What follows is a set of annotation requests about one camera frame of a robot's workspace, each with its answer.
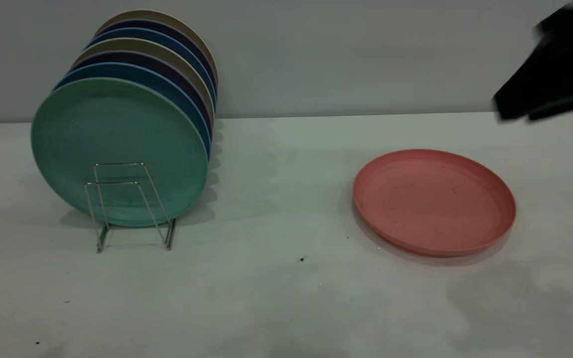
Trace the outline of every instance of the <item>plate rack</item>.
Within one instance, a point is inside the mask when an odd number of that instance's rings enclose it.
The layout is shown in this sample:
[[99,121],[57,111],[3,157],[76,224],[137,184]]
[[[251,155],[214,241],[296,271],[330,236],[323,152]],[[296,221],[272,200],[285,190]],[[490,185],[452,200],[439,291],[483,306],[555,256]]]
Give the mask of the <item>plate rack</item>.
[[[143,170],[145,170],[145,174],[147,174],[147,179],[149,180],[150,185],[153,188],[154,194],[156,194],[156,199],[159,202],[159,205],[161,206],[161,209],[165,215],[166,224],[168,227],[166,234],[163,234],[163,232],[161,230],[161,226],[163,226],[165,224],[159,224],[157,222],[156,218],[154,217],[154,213],[152,211],[152,206],[150,205],[150,202],[147,200],[147,197],[145,196],[145,193],[143,192],[143,187],[141,186],[140,182],[138,182],[138,181],[99,181],[98,180],[98,168],[117,167],[117,166],[141,166],[143,168]],[[167,211],[165,210],[165,206],[163,205],[163,203],[161,201],[161,197],[159,197],[159,192],[156,190],[156,186],[154,185],[154,182],[152,181],[152,176],[150,175],[150,171],[147,169],[147,165],[145,165],[145,163],[105,163],[105,164],[97,163],[93,166],[93,171],[94,171],[94,182],[86,183],[86,185],[84,185],[84,188],[86,190],[86,198],[87,198],[88,206],[90,209],[90,216],[92,217],[92,222],[94,224],[94,230],[96,232],[96,238],[97,238],[96,252],[98,252],[99,254],[103,252],[103,249],[105,248],[105,238],[107,237],[107,233],[109,233],[109,230],[112,227],[116,227],[116,225],[113,225],[113,224],[110,224],[109,222],[107,222],[107,213],[105,212],[105,204],[103,202],[103,196],[101,193],[102,186],[113,186],[113,185],[131,185],[131,186],[134,186],[135,188],[137,188],[139,190],[139,192],[141,193],[141,197],[143,198],[143,201],[145,202],[145,206],[146,206],[146,208],[150,214],[150,217],[152,217],[152,223],[156,227],[156,230],[159,232],[159,235],[161,236],[161,239],[162,239],[162,242],[163,242],[165,249],[171,250],[171,245],[172,245],[173,238],[174,238],[174,230],[176,228],[176,221],[178,220],[178,218],[173,218],[171,220],[169,219]],[[96,190],[98,193],[98,199],[100,201],[100,207],[103,211],[103,220],[104,221],[99,222],[98,224],[97,224],[97,222],[99,220],[97,220],[97,218],[94,215],[92,202],[90,200],[90,187],[91,186],[96,186]]]

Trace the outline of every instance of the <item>plastic plate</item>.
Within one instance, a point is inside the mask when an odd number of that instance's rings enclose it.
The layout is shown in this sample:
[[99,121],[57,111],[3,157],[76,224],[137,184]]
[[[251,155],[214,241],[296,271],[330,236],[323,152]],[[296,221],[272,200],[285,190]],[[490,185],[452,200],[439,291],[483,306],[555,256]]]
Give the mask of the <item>plastic plate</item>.
[[[39,107],[30,137],[48,185],[86,214],[85,185],[95,181],[96,164],[145,163],[170,218],[197,202],[207,179],[207,152],[184,112],[156,91],[126,80],[84,79],[57,89]],[[166,221],[143,167],[98,167],[98,178],[140,183],[157,222]],[[137,186],[101,190],[108,222],[153,225]],[[103,218],[96,187],[89,193],[95,217]]]
[[376,233],[428,256],[484,250],[516,218],[514,197],[500,177],[437,150],[402,150],[371,161],[355,179],[353,199]]

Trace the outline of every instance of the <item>white table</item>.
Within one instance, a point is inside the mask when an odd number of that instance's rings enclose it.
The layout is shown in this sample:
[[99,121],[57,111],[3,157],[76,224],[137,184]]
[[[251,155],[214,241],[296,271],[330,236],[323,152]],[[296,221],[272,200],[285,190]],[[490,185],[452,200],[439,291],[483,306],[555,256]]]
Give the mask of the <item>white table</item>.
[[[0,124],[0,358],[573,357],[573,113],[493,117],[220,120],[173,249],[130,229],[102,254],[39,175],[30,125]],[[353,178],[410,148],[499,174],[518,203],[509,238],[431,259],[373,235]]]

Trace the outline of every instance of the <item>blue plate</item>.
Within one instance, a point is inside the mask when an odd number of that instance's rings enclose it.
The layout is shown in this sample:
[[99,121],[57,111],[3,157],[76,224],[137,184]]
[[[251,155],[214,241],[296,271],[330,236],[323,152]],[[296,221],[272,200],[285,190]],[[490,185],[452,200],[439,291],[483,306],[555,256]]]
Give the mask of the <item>blue plate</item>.
[[113,39],[113,38],[147,39],[150,41],[154,41],[155,43],[158,43],[159,45],[163,45],[164,47],[167,47],[168,49],[172,50],[173,52],[176,52],[182,58],[187,60],[187,62],[191,65],[191,67],[193,67],[194,70],[196,70],[196,72],[198,72],[201,79],[204,81],[205,84],[207,84],[207,87],[209,88],[209,94],[211,95],[213,102],[216,103],[216,84],[214,82],[214,79],[212,79],[212,77],[209,76],[209,73],[207,72],[205,67],[202,65],[202,63],[200,62],[198,57],[196,57],[193,54],[193,52],[191,52],[187,47],[185,47],[185,45],[178,42],[177,40],[175,40],[171,36],[168,36],[162,32],[158,32],[158,31],[154,31],[154,30],[150,30],[150,29],[142,29],[140,27],[127,27],[124,29],[116,29],[116,30],[110,30],[108,32],[103,32],[102,34],[96,36],[91,41],[91,43],[89,43],[86,46],[86,48],[88,48],[88,47],[90,47],[96,43],[99,43],[101,41],[105,41],[107,39]]
[[[198,94],[196,88],[189,82],[187,77],[182,75],[178,70],[173,68],[170,64],[146,54],[141,54],[140,52],[133,51],[107,51],[100,52],[90,57],[87,57],[83,61],[77,63],[70,72],[77,70],[82,67],[89,66],[91,64],[98,63],[127,63],[134,64],[137,66],[144,67],[148,70],[152,70],[159,75],[165,76],[168,80],[174,82],[176,86],[186,93],[191,101],[198,107],[202,118],[209,118],[209,112],[207,111],[207,104]],[[209,137],[211,138],[211,120],[205,120],[207,123],[207,129],[209,130]]]
[[200,134],[205,151],[207,151],[207,158],[211,156],[211,139],[209,138],[209,130],[207,129],[208,125],[205,118],[202,118],[196,104],[191,101],[189,96],[182,89],[173,84],[172,81],[152,70],[124,63],[93,64],[68,73],[52,91],[56,91],[61,86],[74,81],[95,77],[110,77],[136,82],[164,95],[189,117]]
[[141,29],[154,30],[154,31],[162,33],[162,34],[166,34],[167,36],[175,39],[176,41],[178,41],[179,43],[184,45],[185,48],[189,49],[191,54],[193,56],[195,56],[195,58],[198,59],[198,61],[200,61],[200,63],[202,64],[202,67],[205,68],[205,70],[207,70],[207,73],[209,74],[209,77],[211,79],[211,83],[212,84],[216,83],[216,75],[214,74],[214,70],[211,68],[211,64],[209,63],[209,60],[207,59],[205,54],[203,54],[203,52],[200,50],[200,48],[198,48],[198,46],[191,39],[189,39],[189,37],[187,37],[187,35],[183,34],[182,32],[179,32],[178,30],[175,30],[173,27],[165,25],[164,23],[160,23],[160,22],[152,21],[152,20],[125,20],[125,21],[120,21],[120,22],[114,23],[113,25],[110,25],[109,27],[106,27],[105,29],[103,29],[97,35],[97,37],[99,37],[103,34],[106,34],[107,32],[110,32],[112,30],[127,29],[127,28],[134,28],[134,27],[141,28]]

